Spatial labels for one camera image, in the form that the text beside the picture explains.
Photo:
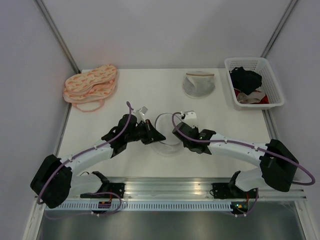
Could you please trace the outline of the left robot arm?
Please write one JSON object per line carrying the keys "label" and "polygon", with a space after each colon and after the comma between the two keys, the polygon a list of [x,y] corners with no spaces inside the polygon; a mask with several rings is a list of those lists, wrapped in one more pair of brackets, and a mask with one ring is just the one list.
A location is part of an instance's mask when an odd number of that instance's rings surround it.
{"label": "left robot arm", "polygon": [[153,127],[149,119],[138,121],[133,114],[125,114],[90,148],[65,157],[48,155],[33,177],[30,188],[37,194],[38,203],[46,204],[50,209],[71,196],[104,198],[109,193],[108,178],[99,171],[88,175],[80,175],[81,172],[119,155],[128,143],[140,141],[149,145],[164,140],[166,137]]}

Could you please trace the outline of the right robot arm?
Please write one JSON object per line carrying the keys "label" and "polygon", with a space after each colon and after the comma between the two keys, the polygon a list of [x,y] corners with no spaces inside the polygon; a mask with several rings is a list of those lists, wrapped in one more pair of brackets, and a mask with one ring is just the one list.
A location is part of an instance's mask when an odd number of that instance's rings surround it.
{"label": "right robot arm", "polygon": [[283,193],[291,188],[299,162],[279,140],[248,143],[209,129],[199,131],[197,127],[184,122],[180,122],[172,133],[191,152],[226,156],[255,167],[248,171],[238,170],[232,175],[226,187],[233,198],[243,198],[246,194],[253,194],[254,189],[262,187]]}

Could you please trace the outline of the blue-zipper white mesh laundry bag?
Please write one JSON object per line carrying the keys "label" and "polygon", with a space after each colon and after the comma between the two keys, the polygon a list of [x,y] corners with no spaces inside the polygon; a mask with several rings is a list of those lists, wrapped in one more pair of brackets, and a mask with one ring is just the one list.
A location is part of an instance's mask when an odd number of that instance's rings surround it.
{"label": "blue-zipper white mesh laundry bag", "polygon": [[157,154],[166,157],[176,155],[183,149],[182,141],[173,134],[172,116],[172,113],[162,113],[154,121],[155,129],[165,137],[165,140],[152,143],[151,147]]}

